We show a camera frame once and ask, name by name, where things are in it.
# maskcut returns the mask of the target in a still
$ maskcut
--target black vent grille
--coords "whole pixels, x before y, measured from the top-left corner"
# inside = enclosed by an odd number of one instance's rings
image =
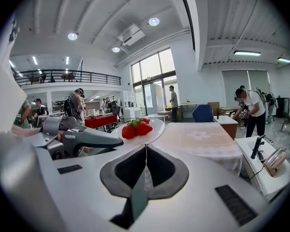
[[[250,222],[257,214],[228,186],[215,188],[222,201],[240,226]]]

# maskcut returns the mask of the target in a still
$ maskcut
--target ceiling beam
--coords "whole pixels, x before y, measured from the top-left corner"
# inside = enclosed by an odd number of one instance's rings
[[[229,46],[233,47],[237,43],[237,39],[223,39],[223,40],[208,40],[206,48],[214,48],[214,47],[222,47],[222,46]],[[290,55],[290,50],[270,43],[260,42],[260,41],[252,41],[252,40],[241,40],[237,45],[236,49],[240,50],[241,48],[255,48],[256,51],[270,51],[276,52],[279,54]]]
[[[194,31],[196,68],[202,69],[208,34],[207,0],[187,0]]]
[[[35,0],[34,4],[34,33],[40,33],[40,9],[41,9],[41,0]]]
[[[55,34],[58,34],[60,32],[60,26],[62,22],[63,15],[65,14],[68,4],[70,0],[62,0],[61,1],[61,6],[57,15],[57,22],[56,22],[56,29],[55,29]]]
[[[265,67],[265,68],[276,68],[275,64],[268,64],[268,63],[259,63],[259,62],[224,62],[224,63],[213,63],[213,64],[204,64],[203,68],[223,68],[223,67],[239,67],[239,69],[253,69]]]
[[[116,14],[123,8],[125,7],[126,5],[129,4],[129,2],[131,2],[132,0],[126,0],[124,1],[120,6],[118,6],[115,11],[113,11],[110,16],[104,21],[104,23],[101,25],[101,27],[99,28],[98,32],[93,36],[92,38],[92,44],[95,42],[96,38],[99,36],[99,34],[101,33],[101,31],[103,30],[103,28],[105,28],[107,26],[107,24],[109,22],[112,21],[113,18],[116,17]]]
[[[76,32],[80,32],[84,26],[84,23],[86,22],[87,18],[89,17],[90,15],[90,11],[92,11],[92,9],[95,7],[95,5],[98,3],[99,0],[91,0],[90,4],[88,5],[88,7],[86,8],[80,22],[78,23],[77,25],[77,28],[76,28]]]
[[[179,18],[182,27],[188,28],[189,27],[189,20],[187,16],[187,12],[185,9],[185,5],[183,3],[183,0],[171,0],[173,7],[176,10],[177,17]]]

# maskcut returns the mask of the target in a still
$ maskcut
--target white wall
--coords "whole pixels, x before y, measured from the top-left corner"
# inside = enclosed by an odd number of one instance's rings
[[[209,65],[197,71],[195,53],[192,49],[191,35],[184,35],[168,41],[165,44],[156,46],[150,51],[144,52],[138,58],[134,58],[129,64],[119,67],[124,90],[132,88],[131,65],[146,58],[147,56],[171,48],[177,82],[180,95],[180,102],[220,102],[220,106],[225,106],[225,88],[222,70],[267,70],[270,76],[271,91],[278,96],[280,93],[280,72],[275,65],[265,65],[256,63],[228,63],[226,65]]]
[[[113,63],[96,58],[84,58],[83,71],[120,76],[119,69],[115,68]]]
[[[277,85],[280,87],[276,96],[290,97],[290,64],[278,69],[279,80]]]

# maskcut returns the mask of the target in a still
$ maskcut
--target man in white t-shirt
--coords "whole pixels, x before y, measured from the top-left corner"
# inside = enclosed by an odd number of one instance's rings
[[[259,94],[255,91],[242,90],[238,88],[235,92],[236,100],[243,102],[249,108],[248,125],[246,137],[251,137],[255,126],[257,125],[258,136],[262,136],[265,131],[265,108]],[[234,119],[242,112],[243,106],[237,110]]]

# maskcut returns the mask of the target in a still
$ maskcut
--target person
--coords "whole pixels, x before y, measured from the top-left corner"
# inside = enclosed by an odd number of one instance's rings
[[[103,99],[103,103],[102,103],[102,109],[104,112],[106,112],[106,99]]]
[[[34,116],[37,118],[38,116],[46,115],[46,111],[45,111],[44,107],[42,107],[41,99],[36,99],[35,104],[38,107],[38,109],[35,112]]]
[[[268,105],[268,117],[267,117],[267,121],[265,122],[266,124],[270,124],[271,120],[272,120],[272,113],[274,110],[274,106],[275,106],[275,100],[274,100],[274,96],[272,93],[268,93],[266,94],[266,102]]]
[[[235,96],[237,101],[243,102],[249,109],[246,137],[251,137],[256,125],[258,136],[262,136],[265,131],[265,107],[258,93],[238,88]],[[238,109],[234,119],[238,118],[243,110],[244,106]]]
[[[16,119],[14,121],[14,125],[19,126],[24,129],[29,129],[29,122],[28,122],[28,116],[31,113],[31,106],[27,99],[25,99],[23,105],[19,109],[19,112],[16,116]]]
[[[169,90],[171,92],[170,103],[172,105],[172,120],[173,122],[177,122],[177,107],[178,107],[177,94],[174,92],[173,85],[169,87]]]
[[[240,86],[240,89],[242,89],[242,90],[246,90],[246,88],[245,88],[244,85],[241,85],[241,86]],[[245,110],[246,110],[247,112],[249,112],[248,107],[244,104],[243,111],[245,111]],[[244,120],[244,124],[240,127],[240,129],[241,129],[241,130],[247,130],[247,125],[248,125],[248,117],[247,117],[247,114],[244,116],[243,120]]]
[[[82,110],[84,109],[84,105],[82,103],[82,97],[84,97],[84,91],[82,88],[76,89],[70,96],[69,100],[71,101],[73,107],[72,109],[75,112],[72,112],[72,116],[76,119],[76,123],[81,125],[83,123],[82,120]]]
[[[109,113],[111,112],[111,102],[110,102],[110,99],[108,97],[106,97],[106,101],[105,101],[105,107],[106,107],[106,113]]]

